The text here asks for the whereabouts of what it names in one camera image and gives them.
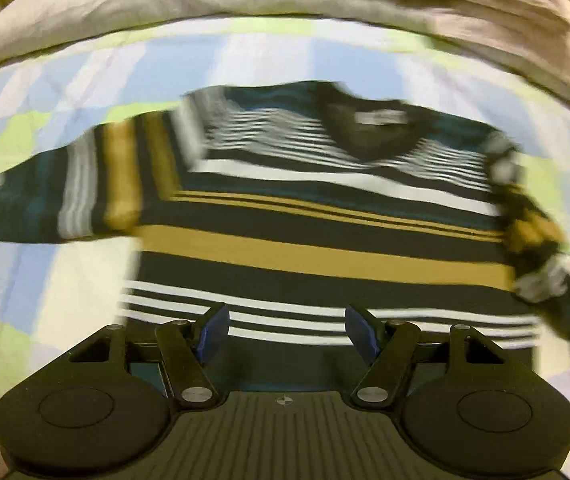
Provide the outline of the dark striped knit sweater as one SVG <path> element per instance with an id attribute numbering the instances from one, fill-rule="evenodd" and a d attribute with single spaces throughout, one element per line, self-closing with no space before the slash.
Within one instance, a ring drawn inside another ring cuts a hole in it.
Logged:
<path id="1" fill-rule="evenodd" d="M 468 324 L 525 362 L 540 316 L 570 342 L 563 235 L 512 139 L 328 81 L 202 88 L 0 171 L 0 242 L 123 235 L 121 324 L 229 307 L 221 390 L 347 388 L 351 304 L 436 342 Z"/>

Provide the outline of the checkered blue green bedsheet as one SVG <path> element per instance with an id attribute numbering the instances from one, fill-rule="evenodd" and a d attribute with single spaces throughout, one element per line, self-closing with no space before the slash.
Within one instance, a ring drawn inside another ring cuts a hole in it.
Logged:
<path id="1" fill-rule="evenodd" d="M 405 30 L 312 18 L 196 18 L 113 32 L 0 68 L 0 169 L 91 125 L 164 110 L 207 84 L 314 76 L 506 129 L 528 190 L 570 238 L 570 109 L 458 47 Z M 0 243 L 0 394 L 114 321 L 137 243 Z"/>

